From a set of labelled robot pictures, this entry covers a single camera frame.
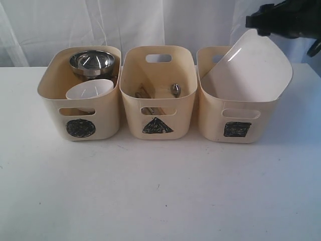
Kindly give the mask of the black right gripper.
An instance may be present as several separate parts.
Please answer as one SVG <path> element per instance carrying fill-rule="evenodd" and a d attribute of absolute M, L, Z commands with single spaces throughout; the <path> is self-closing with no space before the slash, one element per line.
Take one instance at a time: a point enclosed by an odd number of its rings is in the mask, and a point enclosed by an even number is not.
<path fill-rule="evenodd" d="M 275 30 L 262 27 L 274 8 Z M 283 1 L 275 5 L 261 5 L 255 13 L 246 16 L 245 27 L 257 28 L 259 36 L 278 34 L 285 38 L 320 39 L 320 1 Z"/>

